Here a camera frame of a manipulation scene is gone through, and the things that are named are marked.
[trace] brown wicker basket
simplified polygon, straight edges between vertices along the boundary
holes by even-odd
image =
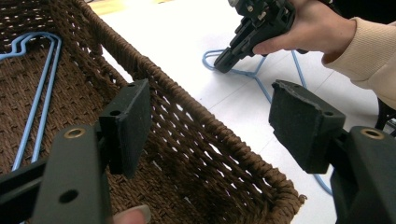
[[[83,0],[0,1],[0,53],[33,31],[54,33],[64,42],[40,157],[49,155],[51,139],[62,128],[94,124],[127,84],[102,56],[102,47],[134,80],[149,81],[151,132],[135,178],[109,176],[114,213],[144,203],[151,208],[151,223],[291,222],[304,203],[291,181]],[[37,39],[25,56],[0,62],[0,175],[9,173],[15,160],[48,48],[48,41]],[[35,121],[22,165],[29,163],[37,126]]]

